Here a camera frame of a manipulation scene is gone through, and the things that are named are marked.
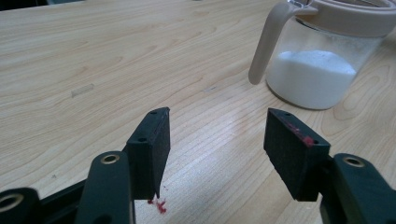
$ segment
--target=translucent container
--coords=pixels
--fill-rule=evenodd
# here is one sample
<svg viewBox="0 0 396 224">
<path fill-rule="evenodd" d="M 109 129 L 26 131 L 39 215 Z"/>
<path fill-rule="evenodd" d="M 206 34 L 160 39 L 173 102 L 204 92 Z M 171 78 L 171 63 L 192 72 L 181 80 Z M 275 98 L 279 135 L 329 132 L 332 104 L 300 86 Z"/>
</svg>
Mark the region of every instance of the translucent container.
<svg viewBox="0 0 396 224">
<path fill-rule="evenodd" d="M 381 40 L 332 34 L 289 20 L 272 54 L 267 84 L 294 105 L 330 108 L 342 100 Z"/>
<path fill-rule="evenodd" d="M 289 0 L 271 10 L 249 70 L 272 92 L 309 109 L 338 104 L 396 25 L 395 0 Z"/>
</svg>

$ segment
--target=white powder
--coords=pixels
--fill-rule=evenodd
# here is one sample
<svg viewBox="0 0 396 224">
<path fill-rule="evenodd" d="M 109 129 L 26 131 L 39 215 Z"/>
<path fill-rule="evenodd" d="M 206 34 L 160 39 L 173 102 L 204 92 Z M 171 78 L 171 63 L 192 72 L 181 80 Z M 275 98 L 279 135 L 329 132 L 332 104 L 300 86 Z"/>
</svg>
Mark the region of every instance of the white powder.
<svg viewBox="0 0 396 224">
<path fill-rule="evenodd" d="M 340 102 L 356 76 L 340 56 L 322 50 L 280 53 L 267 75 L 270 88 L 283 99 L 311 109 Z"/>
</svg>

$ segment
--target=wood grain surface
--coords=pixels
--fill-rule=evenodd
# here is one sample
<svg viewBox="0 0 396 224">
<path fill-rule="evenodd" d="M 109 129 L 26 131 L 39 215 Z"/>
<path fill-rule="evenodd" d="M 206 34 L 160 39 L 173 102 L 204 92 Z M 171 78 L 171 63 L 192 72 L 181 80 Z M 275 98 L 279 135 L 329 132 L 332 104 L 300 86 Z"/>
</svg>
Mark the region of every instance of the wood grain surface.
<svg viewBox="0 0 396 224">
<path fill-rule="evenodd" d="M 88 0 L 0 12 L 0 191 L 48 196 L 121 150 L 151 109 L 171 108 L 167 212 L 138 223 L 321 223 L 297 203 L 262 141 L 268 107 L 371 161 L 396 188 L 396 31 L 344 100 L 288 105 L 248 69 L 275 0 Z"/>
</svg>

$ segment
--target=pitcher handle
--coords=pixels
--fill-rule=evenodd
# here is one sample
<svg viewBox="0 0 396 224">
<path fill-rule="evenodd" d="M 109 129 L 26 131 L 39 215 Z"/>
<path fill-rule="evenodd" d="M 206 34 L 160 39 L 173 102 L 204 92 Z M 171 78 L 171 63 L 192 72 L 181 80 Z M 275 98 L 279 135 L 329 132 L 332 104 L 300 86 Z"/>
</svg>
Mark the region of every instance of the pitcher handle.
<svg viewBox="0 0 396 224">
<path fill-rule="evenodd" d="M 293 0 L 278 3 L 271 9 L 262 29 L 259 46 L 257 46 L 253 62 L 248 71 L 248 79 L 251 84 L 257 85 L 262 81 L 265 68 L 270 61 L 286 21 L 295 15 L 315 15 L 317 13 L 318 10 L 316 8 L 305 6 Z"/>
</svg>

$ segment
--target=red residue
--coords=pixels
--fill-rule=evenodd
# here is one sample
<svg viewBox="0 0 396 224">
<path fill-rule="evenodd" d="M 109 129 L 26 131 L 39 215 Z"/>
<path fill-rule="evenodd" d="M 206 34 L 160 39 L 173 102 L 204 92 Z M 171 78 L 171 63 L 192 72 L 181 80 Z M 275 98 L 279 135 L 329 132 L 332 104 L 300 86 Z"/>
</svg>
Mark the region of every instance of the red residue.
<svg viewBox="0 0 396 224">
<path fill-rule="evenodd" d="M 312 147 L 315 144 L 315 140 L 312 139 L 310 136 L 306 136 L 303 139 L 304 143 L 308 146 L 308 147 Z"/>
<path fill-rule="evenodd" d="M 315 140 L 312 139 L 310 136 L 303 136 L 303 134 L 300 132 L 300 129 L 295 127 L 292 123 L 288 122 L 285 119 L 282 119 L 286 125 L 288 125 L 289 129 L 296 134 L 300 139 L 303 140 L 303 142 L 308 146 L 312 147 L 315 144 Z"/>
<path fill-rule="evenodd" d="M 159 203 L 158 201 L 156 202 L 158 211 L 160 211 L 161 214 L 164 214 L 166 212 L 166 208 L 163 207 L 165 203 L 166 201 L 163 201 L 161 203 Z"/>
<path fill-rule="evenodd" d="M 159 199 L 155 199 L 154 201 L 153 200 L 148 200 L 148 203 L 149 204 L 155 204 L 157 206 L 158 211 L 161 214 L 164 214 L 166 212 L 166 208 L 163 207 L 165 205 L 165 203 L 166 203 L 166 200 L 163 200 L 162 202 Z"/>
</svg>

